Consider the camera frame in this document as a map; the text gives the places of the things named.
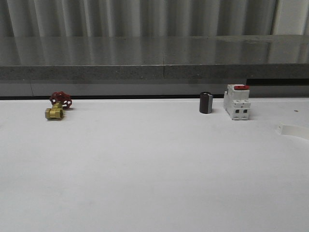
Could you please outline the brass valve red handwheel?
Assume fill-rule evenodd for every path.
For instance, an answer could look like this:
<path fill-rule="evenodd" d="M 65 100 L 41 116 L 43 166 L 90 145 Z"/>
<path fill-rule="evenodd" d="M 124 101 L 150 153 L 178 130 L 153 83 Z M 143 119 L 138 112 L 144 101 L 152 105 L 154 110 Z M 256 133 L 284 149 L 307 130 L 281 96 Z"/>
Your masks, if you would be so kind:
<path fill-rule="evenodd" d="M 64 110 L 70 109 L 72 105 L 71 96 L 63 91 L 54 92 L 49 98 L 52 108 L 45 110 L 47 120 L 60 120 L 64 116 Z"/>

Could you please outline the white half pipe clamp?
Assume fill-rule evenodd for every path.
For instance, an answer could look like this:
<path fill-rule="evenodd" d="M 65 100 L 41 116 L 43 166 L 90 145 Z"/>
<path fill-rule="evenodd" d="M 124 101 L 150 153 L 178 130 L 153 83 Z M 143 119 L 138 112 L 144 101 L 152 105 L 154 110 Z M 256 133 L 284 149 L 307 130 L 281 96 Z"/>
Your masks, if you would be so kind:
<path fill-rule="evenodd" d="M 276 127 L 276 130 L 281 135 L 294 136 L 294 137 L 309 140 L 308 127 L 279 123 Z"/>

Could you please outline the grey stone counter ledge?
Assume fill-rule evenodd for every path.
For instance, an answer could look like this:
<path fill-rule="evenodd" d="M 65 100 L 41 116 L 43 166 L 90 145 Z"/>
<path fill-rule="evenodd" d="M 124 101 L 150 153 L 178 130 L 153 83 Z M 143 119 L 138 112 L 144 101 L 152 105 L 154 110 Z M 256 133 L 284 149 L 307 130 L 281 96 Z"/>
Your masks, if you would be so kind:
<path fill-rule="evenodd" d="M 247 84 L 252 97 L 309 95 L 309 38 L 3 37 L 0 96 L 77 98 L 220 96 Z"/>

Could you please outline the dark cylindrical capacitor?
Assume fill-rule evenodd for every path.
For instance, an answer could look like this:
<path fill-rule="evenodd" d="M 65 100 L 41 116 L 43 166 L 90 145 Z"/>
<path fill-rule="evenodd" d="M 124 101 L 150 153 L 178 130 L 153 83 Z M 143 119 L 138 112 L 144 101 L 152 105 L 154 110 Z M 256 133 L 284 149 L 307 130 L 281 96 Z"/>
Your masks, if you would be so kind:
<path fill-rule="evenodd" d="M 202 114 L 210 114 L 212 112 L 213 95 L 210 92 L 200 93 L 199 111 Z"/>

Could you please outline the white circuit breaker red switch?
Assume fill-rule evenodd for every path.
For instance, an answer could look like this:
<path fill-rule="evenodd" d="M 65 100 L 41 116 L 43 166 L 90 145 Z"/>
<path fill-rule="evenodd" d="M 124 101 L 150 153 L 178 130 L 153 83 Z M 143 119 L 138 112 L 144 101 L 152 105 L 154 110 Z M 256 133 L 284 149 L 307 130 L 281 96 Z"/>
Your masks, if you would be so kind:
<path fill-rule="evenodd" d="M 248 120 L 251 110 L 250 87 L 244 84 L 228 84 L 224 93 L 224 109 L 232 120 Z"/>

